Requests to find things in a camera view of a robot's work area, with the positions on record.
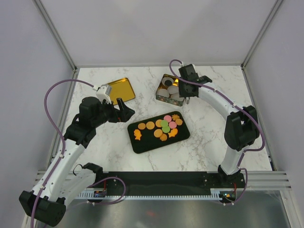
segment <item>gray wall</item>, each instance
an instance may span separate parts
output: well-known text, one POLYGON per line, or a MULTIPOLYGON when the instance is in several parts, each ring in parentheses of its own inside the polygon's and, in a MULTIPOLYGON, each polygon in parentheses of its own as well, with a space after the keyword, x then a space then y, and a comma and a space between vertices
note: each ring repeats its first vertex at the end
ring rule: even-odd
MULTIPOLYGON (((72 70, 31 0, 1 0, 0 24, 0 226, 17 228, 24 214, 18 197, 45 166, 54 136, 44 94, 72 70)), ((63 85, 50 95, 55 121, 66 92, 63 85)))
POLYGON ((241 64, 275 0, 42 0, 77 66, 241 64))
POLYGON ((278 169, 304 215, 304 1, 284 1, 247 69, 278 169))

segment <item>yellow tray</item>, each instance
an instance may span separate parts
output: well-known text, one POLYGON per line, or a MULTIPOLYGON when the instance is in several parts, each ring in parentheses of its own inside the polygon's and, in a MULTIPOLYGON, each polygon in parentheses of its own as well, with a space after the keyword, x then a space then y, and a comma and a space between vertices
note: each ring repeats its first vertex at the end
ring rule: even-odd
POLYGON ((108 84, 112 87, 110 98, 114 105, 117 105, 117 98, 121 98, 124 102, 135 98, 135 93, 128 78, 124 77, 108 84))

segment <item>white marble surface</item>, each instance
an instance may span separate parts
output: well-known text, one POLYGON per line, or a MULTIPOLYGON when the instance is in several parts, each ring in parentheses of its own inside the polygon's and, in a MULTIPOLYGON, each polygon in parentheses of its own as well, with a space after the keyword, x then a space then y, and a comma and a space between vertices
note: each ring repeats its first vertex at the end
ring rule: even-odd
MULTIPOLYGON (((200 75, 207 75, 227 95, 243 105, 250 105, 248 90, 239 66, 197 66, 200 75)), ((106 123, 97 129, 97 135, 76 163, 93 162, 105 171, 216 171, 224 159, 225 120, 208 103, 191 98, 183 107, 167 104, 155 99, 155 90, 163 74, 170 74, 169 67, 111 67, 82 68, 78 79, 94 85, 129 78, 136 98, 126 102, 135 110, 127 123, 106 123), (127 126, 133 122, 177 110, 183 115, 190 131, 190 138, 153 151, 136 154, 132 150, 127 126)), ((87 85, 77 83, 68 112, 66 127, 78 113, 81 100, 95 96, 87 85)), ((257 139, 253 148, 261 145, 257 139)), ((264 149, 248 152, 241 164, 250 171, 271 170, 264 149)))

